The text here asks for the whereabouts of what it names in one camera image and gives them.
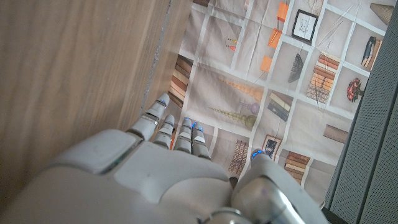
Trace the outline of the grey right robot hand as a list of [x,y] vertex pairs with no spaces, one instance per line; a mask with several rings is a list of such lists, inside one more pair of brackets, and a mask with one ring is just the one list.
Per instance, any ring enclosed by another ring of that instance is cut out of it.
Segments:
[[238,180],[212,162],[189,119],[173,141],[160,95],[127,131],[63,152],[1,215],[2,223],[326,223],[319,206],[264,153]]

